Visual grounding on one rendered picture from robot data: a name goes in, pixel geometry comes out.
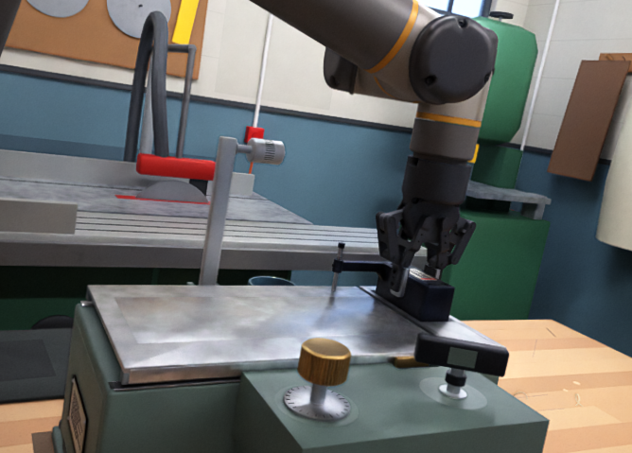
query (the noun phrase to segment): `brown board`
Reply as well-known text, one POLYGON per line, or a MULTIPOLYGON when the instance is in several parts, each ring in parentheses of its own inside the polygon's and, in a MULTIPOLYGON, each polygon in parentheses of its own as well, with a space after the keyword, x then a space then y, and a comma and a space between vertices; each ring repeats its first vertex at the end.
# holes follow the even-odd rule
POLYGON ((549 172, 592 181, 629 61, 582 61, 549 172))
MULTIPOLYGON (((171 0, 169 39, 176 25, 180 1, 171 0)), ((108 14, 106 3, 107 0, 90 0, 78 14, 68 18, 54 18, 40 13, 26 0, 22 0, 7 46, 133 69, 138 40, 116 28, 108 14)), ((197 46, 193 74, 195 79, 200 72, 207 4, 208 0, 200 0, 191 34, 191 43, 197 46)), ((186 55, 170 53, 167 72, 172 76, 183 77, 185 70, 186 55)))

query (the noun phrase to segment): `wooden floor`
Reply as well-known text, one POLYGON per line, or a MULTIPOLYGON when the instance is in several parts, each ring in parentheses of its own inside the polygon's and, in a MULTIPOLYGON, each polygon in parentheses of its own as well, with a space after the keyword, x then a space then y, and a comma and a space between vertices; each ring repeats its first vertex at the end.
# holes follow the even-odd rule
MULTIPOLYGON (((545 453, 632 453, 631 357, 551 320, 467 323, 509 349, 500 386, 551 421, 545 453)), ((61 407, 0 406, 0 453, 31 453, 61 407)))

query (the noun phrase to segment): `white cylinder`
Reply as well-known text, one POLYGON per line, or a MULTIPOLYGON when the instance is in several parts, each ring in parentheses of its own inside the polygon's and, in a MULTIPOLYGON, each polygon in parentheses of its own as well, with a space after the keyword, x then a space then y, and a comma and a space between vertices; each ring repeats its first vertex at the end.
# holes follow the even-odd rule
POLYGON ((624 116, 608 171, 597 239, 632 251, 632 105, 624 116))
POLYGON ((248 146, 253 149, 246 156, 248 162, 278 166, 286 156, 286 147, 281 141, 270 141, 253 137, 248 141, 248 146))

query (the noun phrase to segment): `white conduit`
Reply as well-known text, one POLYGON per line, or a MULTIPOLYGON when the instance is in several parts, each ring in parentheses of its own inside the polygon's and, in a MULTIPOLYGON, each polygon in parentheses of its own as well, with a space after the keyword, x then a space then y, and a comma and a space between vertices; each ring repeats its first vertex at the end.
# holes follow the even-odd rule
POLYGON ((270 37, 272 35, 272 14, 268 15, 268 27, 266 28, 266 40, 263 44, 263 57, 261 58, 261 73, 259 74, 259 88, 256 91, 255 116, 253 127, 259 123, 259 111, 261 110, 261 95, 263 94, 263 81, 266 78, 266 65, 268 64, 268 50, 270 49, 270 37))
POLYGON ((542 81, 542 73, 544 72, 544 65, 549 55, 549 47, 551 46, 551 37, 553 36, 553 29, 555 28, 555 21, 557 20, 557 11, 559 10, 559 3, 561 0, 555 0, 555 6, 553 7, 553 16, 551 17, 551 24, 549 25, 549 33, 547 34, 547 41, 544 43, 544 51, 542 52, 542 61, 540 67, 537 70, 537 77, 535 78, 534 94, 531 97, 531 104, 529 105, 529 112, 527 114, 527 124, 524 128, 524 134, 522 135, 522 144, 520 145, 520 151, 524 151, 527 146, 527 138, 529 137, 529 129, 531 128, 531 120, 534 117, 535 101, 537 100, 537 94, 540 91, 540 82, 542 81))

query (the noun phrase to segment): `yellow ring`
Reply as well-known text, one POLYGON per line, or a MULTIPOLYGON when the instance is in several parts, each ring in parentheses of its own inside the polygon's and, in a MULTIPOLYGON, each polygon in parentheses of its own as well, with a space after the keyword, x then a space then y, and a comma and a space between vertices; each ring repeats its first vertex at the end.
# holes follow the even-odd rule
POLYGON ((389 62, 392 59, 395 58, 395 55, 399 53, 399 50, 404 45, 408 37, 411 35, 411 31, 413 30, 414 23, 417 21, 418 13, 419 13, 419 3, 413 0, 413 9, 411 10, 411 15, 408 17, 408 22, 406 22, 406 26, 404 26, 404 30, 399 36, 399 39, 397 40, 395 45, 391 48, 391 51, 389 51, 386 54, 386 57, 384 57, 381 61, 379 61, 379 63, 375 67, 372 67, 371 69, 368 70, 369 73, 374 74, 377 71, 383 69, 389 64, 389 62))
POLYGON ((417 113, 417 118, 423 118, 424 120, 434 120, 435 122, 451 123, 454 125, 465 125, 466 127, 476 127, 479 129, 483 122, 476 120, 468 120, 467 118, 458 118, 457 116, 443 116, 442 114, 434 113, 417 113))

